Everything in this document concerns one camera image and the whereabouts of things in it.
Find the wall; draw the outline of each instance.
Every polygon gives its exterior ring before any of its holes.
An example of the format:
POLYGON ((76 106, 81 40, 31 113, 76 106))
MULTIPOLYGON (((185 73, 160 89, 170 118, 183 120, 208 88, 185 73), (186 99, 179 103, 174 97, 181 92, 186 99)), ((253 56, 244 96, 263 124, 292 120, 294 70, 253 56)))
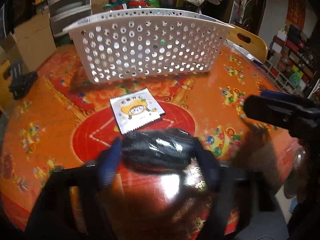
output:
MULTIPOLYGON (((278 29, 284 29, 288 11, 289 0, 267 0, 263 15, 259 37, 261 37, 269 47, 273 36, 278 33, 278 29)), ((310 5, 307 5, 306 20, 303 32, 310 37, 317 22, 317 16, 310 5)))

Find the red poster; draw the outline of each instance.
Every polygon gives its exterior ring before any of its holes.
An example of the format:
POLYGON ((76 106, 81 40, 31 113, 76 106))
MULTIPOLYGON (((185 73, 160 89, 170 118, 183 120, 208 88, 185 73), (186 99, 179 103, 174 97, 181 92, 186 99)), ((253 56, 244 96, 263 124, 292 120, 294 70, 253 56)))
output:
POLYGON ((306 19, 306 4, 302 0, 289 0, 288 13, 285 23, 294 24, 300 30, 303 30, 306 19))

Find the laundry basket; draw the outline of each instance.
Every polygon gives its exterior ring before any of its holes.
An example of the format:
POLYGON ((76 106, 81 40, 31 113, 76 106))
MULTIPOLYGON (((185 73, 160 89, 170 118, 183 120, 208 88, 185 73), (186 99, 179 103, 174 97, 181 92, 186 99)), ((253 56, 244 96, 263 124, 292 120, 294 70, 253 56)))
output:
POLYGON ((100 13, 64 29, 92 83, 205 72, 231 25, 197 13, 141 8, 100 13))

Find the black plastic package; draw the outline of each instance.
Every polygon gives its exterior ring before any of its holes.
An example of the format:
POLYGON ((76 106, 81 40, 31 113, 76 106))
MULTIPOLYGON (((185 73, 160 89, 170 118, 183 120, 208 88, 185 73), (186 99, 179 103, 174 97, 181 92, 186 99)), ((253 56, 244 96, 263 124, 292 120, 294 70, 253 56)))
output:
POLYGON ((122 141, 122 160, 141 171, 181 171, 194 157, 192 137, 178 128, 133 131, 122 141))

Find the white snack packet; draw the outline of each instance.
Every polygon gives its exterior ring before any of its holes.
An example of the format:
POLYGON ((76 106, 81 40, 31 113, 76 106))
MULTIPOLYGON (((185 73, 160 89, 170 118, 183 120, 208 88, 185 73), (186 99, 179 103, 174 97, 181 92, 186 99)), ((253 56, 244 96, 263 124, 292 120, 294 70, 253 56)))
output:
POLYGON ((110 104, 122 134, 157 120, 165 113, 147 88, 112 98, 110 104))

